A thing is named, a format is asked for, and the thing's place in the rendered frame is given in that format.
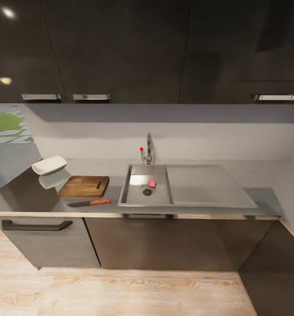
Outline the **vidalia onion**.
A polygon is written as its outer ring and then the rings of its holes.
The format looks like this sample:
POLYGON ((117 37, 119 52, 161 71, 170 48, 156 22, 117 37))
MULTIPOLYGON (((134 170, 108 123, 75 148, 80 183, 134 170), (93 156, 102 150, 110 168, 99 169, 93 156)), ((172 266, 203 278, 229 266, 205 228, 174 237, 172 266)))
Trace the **vidalia onion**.
POLYGON ((151 187, 151 188, 155 187, 156 184, 157 184, 157 183, 156 183, 155 180, 150 180, 150 181, 148 182, 148 186, 151 187))

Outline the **cutting board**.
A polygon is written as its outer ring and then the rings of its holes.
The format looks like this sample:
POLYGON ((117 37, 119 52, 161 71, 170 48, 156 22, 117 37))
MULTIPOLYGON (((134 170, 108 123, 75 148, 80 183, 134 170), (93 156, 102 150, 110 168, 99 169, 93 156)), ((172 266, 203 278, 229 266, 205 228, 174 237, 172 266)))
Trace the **cutting board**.
POLYGON ((101 197, 109 182, 108 176, 72 176, 58 192, 62 197, 101 197), (99 185, 103 183, 101 189, 99 185))

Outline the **parer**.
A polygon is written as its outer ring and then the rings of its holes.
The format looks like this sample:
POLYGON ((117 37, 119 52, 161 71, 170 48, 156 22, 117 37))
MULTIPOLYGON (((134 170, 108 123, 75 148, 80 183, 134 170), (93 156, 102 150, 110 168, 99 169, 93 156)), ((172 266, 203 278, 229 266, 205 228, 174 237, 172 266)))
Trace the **parer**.
POLYGON ((110 202, 110 199, 101 199, 101 200, 95 200, 95 201, 71 203, 71 204, 68 204, 68 205, 70 205, 70 206, 89 205, 89 204, 93 205, 93 204, 102 204, 102 203, 106 203, 106 202, 110 202))

